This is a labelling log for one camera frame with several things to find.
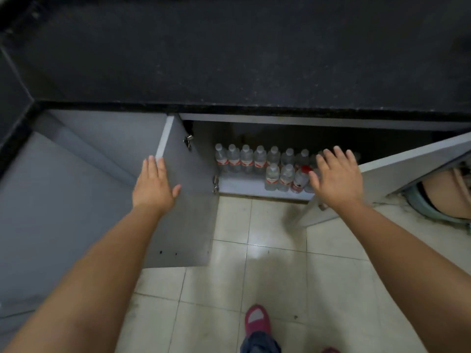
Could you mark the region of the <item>red-capped clear bottle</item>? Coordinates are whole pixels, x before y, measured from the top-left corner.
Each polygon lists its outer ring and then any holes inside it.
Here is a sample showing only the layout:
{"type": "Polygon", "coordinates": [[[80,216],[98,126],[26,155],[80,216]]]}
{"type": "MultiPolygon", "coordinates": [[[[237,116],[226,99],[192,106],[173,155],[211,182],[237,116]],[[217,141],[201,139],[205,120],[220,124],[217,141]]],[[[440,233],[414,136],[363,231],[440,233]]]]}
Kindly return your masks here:
{"type": "Polygon", "coordinates": [[[293,181],[291,183],[291,191],[299,194],[301,193],[306,185],[309,183],[309,173],[311,172],[311,167],[309,165],[300,166],[295,172],[293,181]]]}

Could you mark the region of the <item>blue trouser leg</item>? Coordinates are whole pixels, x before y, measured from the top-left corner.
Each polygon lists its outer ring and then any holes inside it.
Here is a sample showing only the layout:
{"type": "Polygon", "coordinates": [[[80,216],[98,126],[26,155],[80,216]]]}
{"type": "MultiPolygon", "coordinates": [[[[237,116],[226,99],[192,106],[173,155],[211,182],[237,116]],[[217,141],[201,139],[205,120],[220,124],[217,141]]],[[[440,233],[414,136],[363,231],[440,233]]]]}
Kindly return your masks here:
{"type": "Polygon", "coordinates": [[[246,336],[240,346],[240,353],[282,353],[277,341],[268,333],[256,331],[246,336]]]}

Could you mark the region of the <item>person's left hand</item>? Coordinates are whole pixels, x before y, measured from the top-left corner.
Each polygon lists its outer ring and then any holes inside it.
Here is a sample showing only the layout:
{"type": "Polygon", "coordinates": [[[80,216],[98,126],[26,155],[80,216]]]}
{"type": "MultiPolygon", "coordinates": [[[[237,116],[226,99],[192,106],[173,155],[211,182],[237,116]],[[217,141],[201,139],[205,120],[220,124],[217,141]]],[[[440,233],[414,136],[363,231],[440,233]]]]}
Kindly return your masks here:
{"type": "Polygon", "coordinates": [[[143,160],[142,169],[132,194],[133,209],[149,211],[159,218],[168,213],[175,205],[171,198],[171,187],[164,158],[156,158],[157,178],[148,177],[148,158],[143,160]]]}

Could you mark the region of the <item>grey under-counter cabinet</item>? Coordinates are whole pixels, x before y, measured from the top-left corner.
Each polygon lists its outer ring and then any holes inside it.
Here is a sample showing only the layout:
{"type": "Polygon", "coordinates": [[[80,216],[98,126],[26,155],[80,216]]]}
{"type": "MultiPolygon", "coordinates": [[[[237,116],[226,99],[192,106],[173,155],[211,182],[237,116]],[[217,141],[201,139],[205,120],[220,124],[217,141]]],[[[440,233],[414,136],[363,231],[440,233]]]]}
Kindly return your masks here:
{"type": "Polygon", "coordinates": [[[312,154],[321,154],[325,149],[339,146],[342,150],[361,154],[361,164],[364,164],[458,136],[454,131],[447,131],[447,125],[379,128],[362,126],[358,120],[356,125],[342,127],[320,125],[309,118],[287,120],[191,113],[181,113],[179,117],[182,121],[192,122],[193,136],[197,134],[210,140],[214,160],[216,143],[225,147],[234,143],[238,148],[243,144],[252,148],[259,145],[265,148],[291,147],[297,152],[308,149],[312,154]]]}

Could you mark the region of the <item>beige round container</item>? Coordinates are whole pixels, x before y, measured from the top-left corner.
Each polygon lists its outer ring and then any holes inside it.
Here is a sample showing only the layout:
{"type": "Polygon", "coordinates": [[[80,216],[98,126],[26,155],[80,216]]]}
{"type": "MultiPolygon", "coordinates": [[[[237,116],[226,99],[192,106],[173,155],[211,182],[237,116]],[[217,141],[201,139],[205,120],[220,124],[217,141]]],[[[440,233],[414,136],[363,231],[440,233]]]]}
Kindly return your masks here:
{"type": "Polygon", "coordinates": [[[457,168],[435,173],[422,180],[425,193],[441,213],[471,220],[471,191],[457,168]]]}

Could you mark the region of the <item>person's right hand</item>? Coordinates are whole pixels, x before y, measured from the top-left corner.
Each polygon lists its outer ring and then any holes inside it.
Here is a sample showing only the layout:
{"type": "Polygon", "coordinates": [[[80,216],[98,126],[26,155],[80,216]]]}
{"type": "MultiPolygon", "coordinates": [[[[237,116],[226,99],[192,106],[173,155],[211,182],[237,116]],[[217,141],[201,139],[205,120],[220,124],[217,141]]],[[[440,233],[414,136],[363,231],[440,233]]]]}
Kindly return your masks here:
{"type": "Polygon", "coordinates": [[[338,163],[334,150],[325,149],[322,155],[316,155],[320,189],[314,189],[315,195],[339,215],[364,204],[362,174],[356,171],[353,152],[347,150],[344,154],[346,168],[338,163]]]}

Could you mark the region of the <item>teal plastic basin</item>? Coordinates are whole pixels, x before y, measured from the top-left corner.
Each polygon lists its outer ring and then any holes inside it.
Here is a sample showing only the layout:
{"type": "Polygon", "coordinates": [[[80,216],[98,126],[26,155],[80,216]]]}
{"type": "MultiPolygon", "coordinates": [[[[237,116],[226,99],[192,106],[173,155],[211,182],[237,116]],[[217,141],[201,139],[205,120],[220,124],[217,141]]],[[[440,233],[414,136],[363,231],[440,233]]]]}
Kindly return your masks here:
{"type": "Polygon", "coordinates": [[[451,224],[465,225],[471,228],[471,219],[455,218],[440,212],[431,202],[425,192],[422,182],[418,182],[403,191],[408,204],[418,213],[428,219],[443,221],[451,224]]]}

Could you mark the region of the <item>group of clear water bottles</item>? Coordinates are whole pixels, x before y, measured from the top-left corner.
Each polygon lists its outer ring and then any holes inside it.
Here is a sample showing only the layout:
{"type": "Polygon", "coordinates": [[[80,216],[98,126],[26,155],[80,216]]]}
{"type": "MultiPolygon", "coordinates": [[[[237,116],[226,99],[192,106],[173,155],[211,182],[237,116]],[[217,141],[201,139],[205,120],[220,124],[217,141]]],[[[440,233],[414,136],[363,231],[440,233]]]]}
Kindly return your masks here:
{"type": "Polygon", "coordinates": [[[317,172],[316,154],[308,149],[297,152],[291,147],[259,145],[252,148],[243,144],[238,148],[234,143],[227,147],[216,143],[214,151],[220,170],[221,193],[282,199],[299,197],[301,200],[309,200],[314,194],[310,183],[299,194],[291,191],[291,183],[300,166],[309,165],[317,172]]]}

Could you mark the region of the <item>person's left forearm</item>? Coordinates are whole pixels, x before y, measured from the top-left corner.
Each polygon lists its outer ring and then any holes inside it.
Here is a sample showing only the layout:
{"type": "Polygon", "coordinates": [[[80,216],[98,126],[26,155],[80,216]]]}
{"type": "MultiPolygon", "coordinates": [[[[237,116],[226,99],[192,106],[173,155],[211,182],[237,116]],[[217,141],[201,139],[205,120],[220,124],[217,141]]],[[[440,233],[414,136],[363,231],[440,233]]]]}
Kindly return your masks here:
{"type": "Polygon", "coordinates": [[[2,353],[114,353],[165,210],[138,205],[62,278],[2,353]]]}

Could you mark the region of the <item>grey corner cabinet panel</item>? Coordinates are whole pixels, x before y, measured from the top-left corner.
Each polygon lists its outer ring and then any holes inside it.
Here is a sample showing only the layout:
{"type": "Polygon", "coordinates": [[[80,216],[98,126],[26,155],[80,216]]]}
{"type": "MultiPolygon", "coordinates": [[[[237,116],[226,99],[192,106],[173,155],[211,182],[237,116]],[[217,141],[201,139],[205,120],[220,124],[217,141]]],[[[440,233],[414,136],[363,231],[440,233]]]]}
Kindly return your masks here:
{"type": "Polygon", "coordinates": [[[45,111],[0,179],[0,347],[131,209],[163,113],[45,111]]]}

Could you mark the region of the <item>pink shoe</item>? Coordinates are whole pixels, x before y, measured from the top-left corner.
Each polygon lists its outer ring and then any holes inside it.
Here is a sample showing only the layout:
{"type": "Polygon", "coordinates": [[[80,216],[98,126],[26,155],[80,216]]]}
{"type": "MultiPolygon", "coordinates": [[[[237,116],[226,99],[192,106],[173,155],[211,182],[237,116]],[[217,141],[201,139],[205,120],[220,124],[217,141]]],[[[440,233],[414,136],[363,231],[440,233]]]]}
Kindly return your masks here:
{"type": "Polygon", "coordinates": [[[261,304],[252,305],[244,318],[245,337],[253,333],[262,332],[271,336],[271,322],[267,310],[261,304]]]}

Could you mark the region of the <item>person's right forearm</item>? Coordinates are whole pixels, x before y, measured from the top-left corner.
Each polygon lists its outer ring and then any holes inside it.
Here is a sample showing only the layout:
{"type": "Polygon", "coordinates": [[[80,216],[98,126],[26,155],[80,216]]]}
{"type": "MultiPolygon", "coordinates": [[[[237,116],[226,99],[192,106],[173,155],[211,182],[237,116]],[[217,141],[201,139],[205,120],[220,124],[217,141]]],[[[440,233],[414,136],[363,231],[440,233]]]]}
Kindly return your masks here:
{"type": "Polygon", "coordinates": [[[471,276],[354,198],[331,204],[429,353],[471,353],[471,276]]]}

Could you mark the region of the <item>grey cabinet door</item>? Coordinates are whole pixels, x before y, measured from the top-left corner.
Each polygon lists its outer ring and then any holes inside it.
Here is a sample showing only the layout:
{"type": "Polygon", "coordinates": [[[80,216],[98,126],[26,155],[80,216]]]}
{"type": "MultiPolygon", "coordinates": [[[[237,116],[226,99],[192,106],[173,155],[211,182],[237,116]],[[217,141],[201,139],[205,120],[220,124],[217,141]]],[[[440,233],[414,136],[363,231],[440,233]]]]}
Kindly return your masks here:
{"type": "Polygon", "coordinates": [[[364,200],[378,202],[471,155],[471,131],[361,164],[364,200]]]}
{"type": "Polygon", "coordinates": [[[182,188],[152,236],[144,268],[205,266],[209,261],[219,203],[212,178],[219,171],[210,140],[195,134],[189,151],[187,135],[178,115],[167,116],[156,157],[164,158],[171,187],[182,188]]]}

